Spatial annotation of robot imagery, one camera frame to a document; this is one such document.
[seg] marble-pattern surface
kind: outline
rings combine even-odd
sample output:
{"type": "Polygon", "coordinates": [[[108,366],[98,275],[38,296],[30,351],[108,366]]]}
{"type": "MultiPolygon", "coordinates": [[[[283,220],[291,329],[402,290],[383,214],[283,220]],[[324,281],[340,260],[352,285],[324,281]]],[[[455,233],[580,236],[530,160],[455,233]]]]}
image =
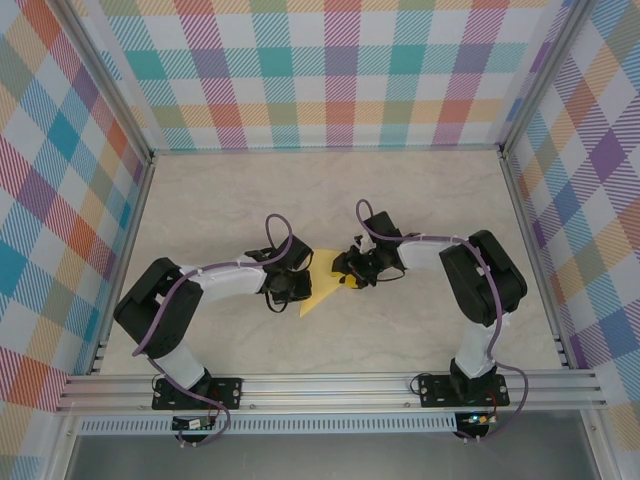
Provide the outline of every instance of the marble-pattern surface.
{"type": "MultiPolygon", "coordinates": [[[[529,294],[496,347],[502,362],[558,368],[558,356],[502,173],[492,151],[247,153],[160,157],[125,289],[156,258],[202,265],[267,246],[264,219],[285,215],[316,248],[347,249],[360,232],[359,198],[387,210],[402,232],[491,230],[522,270],[529,294]]],[[[276,242],[284,227],[273,225],[276,242]]],[[[303,318],[261,295],[196,312],[186,340],[217,373],[446,370],[468,320],[444,271],[361,291],[341,288],[303,318]]],[[[152,372],[114,323],[103,374],[152,372]]]]}

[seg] checkered backdrop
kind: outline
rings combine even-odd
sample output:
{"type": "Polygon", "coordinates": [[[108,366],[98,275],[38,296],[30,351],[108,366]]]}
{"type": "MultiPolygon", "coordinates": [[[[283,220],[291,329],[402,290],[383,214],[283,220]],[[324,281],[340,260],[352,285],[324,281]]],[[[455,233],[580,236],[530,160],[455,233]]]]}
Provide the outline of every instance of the checkered backdrop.
{"type": "Polygon", "coordinates": [[[30,479],[91,353],[142,162],[44,0],[0,2],[0,65],[0,478],[30,479]]]}
{"type": "Polygon", "coordinates": [[[73,2],[150,144],[193,150],[494,144],[571,0],[73,2]]]}
{"type": "Polygon", "coordinates": [[[512,166],[571,346],[640,478],[640,0],[600,0],[512,166]]]}

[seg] yellow cloth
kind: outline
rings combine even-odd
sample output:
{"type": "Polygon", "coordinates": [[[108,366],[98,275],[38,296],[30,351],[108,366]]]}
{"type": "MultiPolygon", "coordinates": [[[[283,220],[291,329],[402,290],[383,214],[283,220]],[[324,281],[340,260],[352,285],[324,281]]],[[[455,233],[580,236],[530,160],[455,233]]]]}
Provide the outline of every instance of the yellow cloth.
{"type": "Polygon", "coordinates": [[[300,302],[300,318],[310,312],[322,300],[331,295],[340,286],[340,278],[331,275],[331,266],[339,250],[313,249],[313,262],[309,267],[311,274],[311,296],[300,302]]]}

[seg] aluminum rail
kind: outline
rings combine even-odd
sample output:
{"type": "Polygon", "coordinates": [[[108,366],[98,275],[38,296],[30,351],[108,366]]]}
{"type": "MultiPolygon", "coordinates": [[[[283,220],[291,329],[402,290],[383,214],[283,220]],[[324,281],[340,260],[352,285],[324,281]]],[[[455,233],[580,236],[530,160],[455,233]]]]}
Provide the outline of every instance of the aluminum rail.
{"type": "MultiPolygon", "coordinates": [[[[500,372],[507,381],[514,410],[523,393],[518,374],[500,372]]],[[[243,414],[466,412],[471,407],[421,408],[408,388],[416,373],[241,375],[243,414]]],[[[598,379],[590,370],[538,370],[530,380],[529,411],[584,410],[606,407],[598,379]]],[[[153,375],[69,377],[58,405],[63,415],[157,415],[151,409],[153,375]]],[[[177,411],[198,415],[206,411],[177,411]]]]}

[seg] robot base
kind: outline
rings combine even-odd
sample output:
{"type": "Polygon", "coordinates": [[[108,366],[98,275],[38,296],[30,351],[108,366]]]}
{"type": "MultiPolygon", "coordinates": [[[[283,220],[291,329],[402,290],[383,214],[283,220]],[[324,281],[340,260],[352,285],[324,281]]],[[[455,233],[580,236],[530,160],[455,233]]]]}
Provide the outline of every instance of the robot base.
{"type": "Polygon", "coordinates": [[[433,407],[506,407],[509,392],[502,375],[493,375],[492,381],[475,395],[461,400],[451,384],[451,375],[421,375],[418,378],[420,406],[433,407]]]}
{"type": "MultiPolygon", "coordinates": [[[[196,385],[195,387],[199,387],[196,393],[221,403],[229,410],[238,410],[240,408],[240,397],[242,396],[241,378],[210,377],[208,385],[196,385]]],[[[207,410],[209,409],[209,404],[185,395],[176,390],[164,378],[160,378],[155,383],[151,408],[153,410],[207,410]]]]}

